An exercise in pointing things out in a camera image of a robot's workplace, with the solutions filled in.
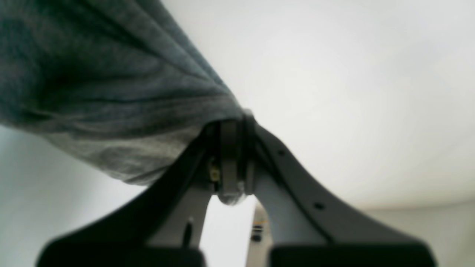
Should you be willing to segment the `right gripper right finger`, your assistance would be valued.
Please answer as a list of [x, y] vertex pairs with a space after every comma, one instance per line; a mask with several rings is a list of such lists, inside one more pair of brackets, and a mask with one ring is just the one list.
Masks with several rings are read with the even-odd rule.
[[244, 116], [253, 177], [273, 239], [268, 267], [434, 267], [425, 242], [346, 204], [316, 181], [251, 113]]

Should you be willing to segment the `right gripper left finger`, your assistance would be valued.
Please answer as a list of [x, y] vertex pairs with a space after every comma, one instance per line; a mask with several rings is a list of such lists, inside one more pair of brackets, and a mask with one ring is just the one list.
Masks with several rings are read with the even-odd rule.
[[38, 267], [205, 267], [199, 250], [214, 194], [239, 193], [239, 123], [205, 127], [164, 176], [112, 214], [49, 243]]

